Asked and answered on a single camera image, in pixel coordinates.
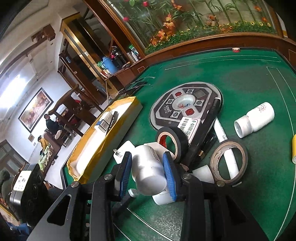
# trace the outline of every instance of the yellow bottle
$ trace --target yellow bottle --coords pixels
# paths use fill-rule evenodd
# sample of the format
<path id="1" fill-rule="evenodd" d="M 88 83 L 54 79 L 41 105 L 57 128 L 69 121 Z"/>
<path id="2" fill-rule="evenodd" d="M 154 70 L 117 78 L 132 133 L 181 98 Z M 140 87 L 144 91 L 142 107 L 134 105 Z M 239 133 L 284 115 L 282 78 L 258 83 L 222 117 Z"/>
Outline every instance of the yellow bottle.
<path id="1" fill-rule="evenodd" d="M 292 162 L 296 164 L 296 135 L 292 139 Z"/>

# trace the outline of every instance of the black tape roll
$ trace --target black tape roll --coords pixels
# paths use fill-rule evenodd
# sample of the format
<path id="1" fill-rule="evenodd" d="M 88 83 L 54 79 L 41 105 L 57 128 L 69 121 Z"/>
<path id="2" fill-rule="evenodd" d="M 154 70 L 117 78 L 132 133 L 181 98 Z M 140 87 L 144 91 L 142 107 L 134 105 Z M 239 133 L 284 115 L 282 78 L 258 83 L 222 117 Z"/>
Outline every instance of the black tape roll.
<path id="1" fill-rule="evenodd" d="M 230 179 L 230 180 L 224 180 L 219 173 L 218 170 L 218 165 L 219 165 L 219 160 L 221 156 L 224 154 L 224 152 L 228 149 L 231 148 L 237 148 L 240 150 L 242 153 L 242 168 L 239 170 L 238 174 Z M 248 165 L 248 152 L 247 149 L 238 141 L 233 140 L 233 139 L 228 139 L 225 141 L 222 141 L 220 145 L 217 147 L 217 149 L 214 151 L 212 157 L 211 157 L 211 162 L 210 162 L 210 170 L 213 174 L 213 177 L 215 181 L 223 181 L 226 184 L 236 184 L 240 181 L 241 177 L 243 176 L 244 172 L 247 169 Z"/>
<path id="2" fill-rule="evenodd" d="M 167 136 L 169 136 L 175 144 L 176 152 L 174 154 L 174 161 L 179 162 L 189 148 L 187 136 L 178 127 L 162 127 L 157 131 L 155 141 L 167 148 L 165 142 Z"/>

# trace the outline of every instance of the glass display case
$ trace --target glass display case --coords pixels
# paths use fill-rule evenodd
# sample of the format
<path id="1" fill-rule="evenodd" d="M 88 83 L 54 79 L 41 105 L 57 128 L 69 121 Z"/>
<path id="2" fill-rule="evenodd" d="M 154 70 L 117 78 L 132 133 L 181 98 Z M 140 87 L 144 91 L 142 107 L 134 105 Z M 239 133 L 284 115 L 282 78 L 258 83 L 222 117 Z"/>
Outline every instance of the glass display case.
<path id="1" fill-rule="evenodd" d="M 101 0 L 146 54 L 187 40 L 234 32 L 276 34 L 262 0 Z"/>

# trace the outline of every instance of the yellow jacket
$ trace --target yellow jacket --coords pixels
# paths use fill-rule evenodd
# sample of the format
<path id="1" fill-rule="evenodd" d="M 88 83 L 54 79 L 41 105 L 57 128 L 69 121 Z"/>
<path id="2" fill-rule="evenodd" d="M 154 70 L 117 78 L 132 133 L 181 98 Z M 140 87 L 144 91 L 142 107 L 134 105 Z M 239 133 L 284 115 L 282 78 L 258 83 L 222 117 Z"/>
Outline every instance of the yellow jacket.
<path id="1" fill-rule="evenodd" d="M 43 151 L 45 151 L 45 148 L 48 146 L 48 140 L 41 138 L 40 143 L 41 143 Z"/>

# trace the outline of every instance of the red button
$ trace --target red button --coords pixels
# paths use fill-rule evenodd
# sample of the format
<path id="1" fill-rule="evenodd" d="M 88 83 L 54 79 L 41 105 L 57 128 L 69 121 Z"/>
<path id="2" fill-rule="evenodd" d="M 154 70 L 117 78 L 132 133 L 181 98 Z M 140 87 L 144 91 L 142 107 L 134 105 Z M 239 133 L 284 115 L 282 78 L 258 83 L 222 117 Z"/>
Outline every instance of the red button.
<path id="1" fill-rule="evenodd" d="M 186 115 L 193 115 L 194 114 L 194 110 L 192 108 L 188 109 L 185 111 Z"/>

